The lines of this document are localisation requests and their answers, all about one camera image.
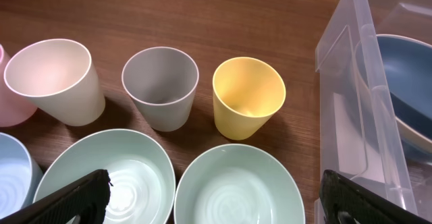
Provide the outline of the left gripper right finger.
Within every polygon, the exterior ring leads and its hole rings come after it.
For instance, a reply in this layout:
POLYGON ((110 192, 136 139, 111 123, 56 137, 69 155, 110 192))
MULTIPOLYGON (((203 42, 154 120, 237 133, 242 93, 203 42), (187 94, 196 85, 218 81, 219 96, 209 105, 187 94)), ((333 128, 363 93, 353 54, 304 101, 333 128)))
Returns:
POLYGON ((326 224, 431 224, 330 169, 323 172, 319 197, 326 224))

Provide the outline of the dark blue bowl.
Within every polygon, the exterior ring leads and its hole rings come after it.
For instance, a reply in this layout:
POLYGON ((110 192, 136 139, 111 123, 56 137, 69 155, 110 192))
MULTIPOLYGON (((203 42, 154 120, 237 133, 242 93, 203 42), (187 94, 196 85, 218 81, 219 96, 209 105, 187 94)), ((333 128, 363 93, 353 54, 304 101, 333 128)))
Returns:
POLYGON ((396 117, 431 143, 431 45, 395 34, 377 41, 396 117))

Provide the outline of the beige bowl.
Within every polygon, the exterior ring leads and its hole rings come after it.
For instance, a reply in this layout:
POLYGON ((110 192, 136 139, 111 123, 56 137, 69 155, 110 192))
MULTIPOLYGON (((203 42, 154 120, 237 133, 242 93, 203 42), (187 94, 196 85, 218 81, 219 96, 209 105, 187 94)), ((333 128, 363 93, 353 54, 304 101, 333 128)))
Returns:
POLYGON ((403 139, 403 141, 406 141, 407 143, 431 154, 430 138, 419 133, 414 128, 410 127, 407 123, 404 123, 398 117, 396 117, 396 123, 398 126, 399 134, 401 135, 401 139, 403 139))

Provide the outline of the cream cup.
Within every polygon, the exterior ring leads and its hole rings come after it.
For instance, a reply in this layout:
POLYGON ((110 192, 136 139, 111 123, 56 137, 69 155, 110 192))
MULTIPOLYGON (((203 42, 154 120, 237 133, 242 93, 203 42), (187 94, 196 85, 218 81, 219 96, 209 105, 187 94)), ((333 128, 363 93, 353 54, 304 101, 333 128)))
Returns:
POLYGON ((28 45, 9 60, 3 78, 12 92, 66 125, 88 125, 105 110, 90 51, 74 40, 28 45))

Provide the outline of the mint green small bowl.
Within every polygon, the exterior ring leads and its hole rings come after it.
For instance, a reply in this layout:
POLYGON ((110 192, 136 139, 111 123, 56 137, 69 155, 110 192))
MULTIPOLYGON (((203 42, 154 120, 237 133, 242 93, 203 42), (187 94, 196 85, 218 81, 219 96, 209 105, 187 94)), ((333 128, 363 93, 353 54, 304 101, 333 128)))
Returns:
POLYGON ((105 223, 165 224, 173 208, 176 177, 163 147, 135 130, 93 133, 62 152, 43 175, 38 201, 97 169, 109 173, 105 223))

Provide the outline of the light blue small bowl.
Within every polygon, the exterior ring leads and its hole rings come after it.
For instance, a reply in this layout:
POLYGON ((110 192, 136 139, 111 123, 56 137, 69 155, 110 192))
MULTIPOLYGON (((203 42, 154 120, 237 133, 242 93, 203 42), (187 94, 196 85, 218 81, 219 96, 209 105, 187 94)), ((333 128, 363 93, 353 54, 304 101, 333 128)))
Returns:
POLYGON ((28 149, 1 133, 1 219, 33 203, 43 173, 28 149))

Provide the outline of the grey cup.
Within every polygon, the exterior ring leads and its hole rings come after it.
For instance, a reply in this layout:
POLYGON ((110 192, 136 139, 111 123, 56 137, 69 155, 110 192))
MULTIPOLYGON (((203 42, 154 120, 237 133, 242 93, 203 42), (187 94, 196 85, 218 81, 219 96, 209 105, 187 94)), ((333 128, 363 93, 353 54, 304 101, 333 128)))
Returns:
POLYGON ((151 47, 126 62, 121 80, 146 122, 154 130, 172 132, 188 120, 199 70, 179 49, 151 47))

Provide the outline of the pink cup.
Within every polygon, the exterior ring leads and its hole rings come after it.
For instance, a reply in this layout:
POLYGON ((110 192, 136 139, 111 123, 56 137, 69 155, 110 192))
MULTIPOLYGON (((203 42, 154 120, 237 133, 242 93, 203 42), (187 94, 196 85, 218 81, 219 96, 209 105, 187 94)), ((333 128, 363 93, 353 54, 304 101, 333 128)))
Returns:
POLYGON ((37 107, 24 97, 12 92, 4 80, 5 67, 10 60, 10 56, 1 46, 1 98, 0 98, 0 120, 1 127, 18 125, 33 116, 37 107))

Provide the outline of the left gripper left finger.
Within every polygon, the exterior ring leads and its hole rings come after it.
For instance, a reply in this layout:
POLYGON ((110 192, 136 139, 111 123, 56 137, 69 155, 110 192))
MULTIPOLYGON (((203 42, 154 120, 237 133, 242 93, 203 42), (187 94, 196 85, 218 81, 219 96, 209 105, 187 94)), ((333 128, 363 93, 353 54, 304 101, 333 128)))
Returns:
POLYGON ((1 220, 1 224, 79 223, 102 224, 109 204, 111 180, 97 169, 1 220))

